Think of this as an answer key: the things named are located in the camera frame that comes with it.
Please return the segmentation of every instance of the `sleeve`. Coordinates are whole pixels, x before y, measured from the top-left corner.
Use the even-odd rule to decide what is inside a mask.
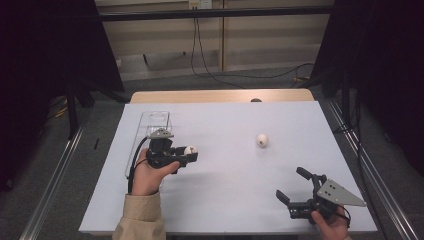
[[[124,212],[112,235],[114,240],[165,240],[159,192],[151,196],[125,196]]]

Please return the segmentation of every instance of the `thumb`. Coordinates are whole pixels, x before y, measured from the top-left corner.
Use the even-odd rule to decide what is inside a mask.
[[[175,172],[179,167],[180,167],[180,162],[174,161],[174,162],[166,165],[165,167],[160,168],[159,172],[162,175],[162,177],[165,177],[166,175]]]
[[[319,229],[321,230],[321,233],[324,236],[331,233],[332,231],[331,227],[328,226],[327,222],[318,211],[313,211],[311,213],[311,216],[314,222],[318,225]]]

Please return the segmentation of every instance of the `table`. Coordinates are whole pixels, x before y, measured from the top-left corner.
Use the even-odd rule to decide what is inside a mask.
[[[125,107],[79,230],[92,234],[114,230],[122,215],[124,172],[141,113],[168,110],[174,146],[195,145],[199,150],[198,161],[167,176],[160,190],[169,234],[316,233],[307,220],[290,219],[287,208],[275,197],[276,189],[292,201],[312,196],[311,182],[295,172],[297,167],[327,174],[352,193],[361,194],[319,104],[308,92],[136,93]],[[214,96],[219,103],[212,102]],[[252,98],[263,103],[249,103]],[[270,139],[265,149],[255,145],[259,133]],[[352,215],[350,232],[377,230],[367,208],[347,209]]]

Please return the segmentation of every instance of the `human hand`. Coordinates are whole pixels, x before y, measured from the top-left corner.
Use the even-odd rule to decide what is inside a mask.
[[[337,213],[344,216],[343,208],[339,206]],[[321,236],[324,240],[344,240],[349,235],[345,219],[333,215],[330,219],[325,220],[318,211],[313,211],[311,215],[320,229]]]
[[[173,173],[180,166],[178,161],[175,161],[163,168],[152,168],[146,160],[147,148],[143,149],[140,157],[137,160],[138,166],[134,172],[134,181],[131,195],[134,196],[149,196],[158,191],[162,179]]]

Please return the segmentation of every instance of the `person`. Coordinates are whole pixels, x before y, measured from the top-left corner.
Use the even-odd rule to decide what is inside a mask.
[[[166,231],[160,208],[159,185],[162,179],[179,168],[175,161],[163,168],[154,169],[146,160],[143,149],[136,163],[131,193],[125,195],[123,216],[112,235],[114,240],[165,240]],[[339,214],[344,210],[339,207]],[[337,216],[325,220],[317,211],[312,218],[324,240],[349,240],[347,222]]]

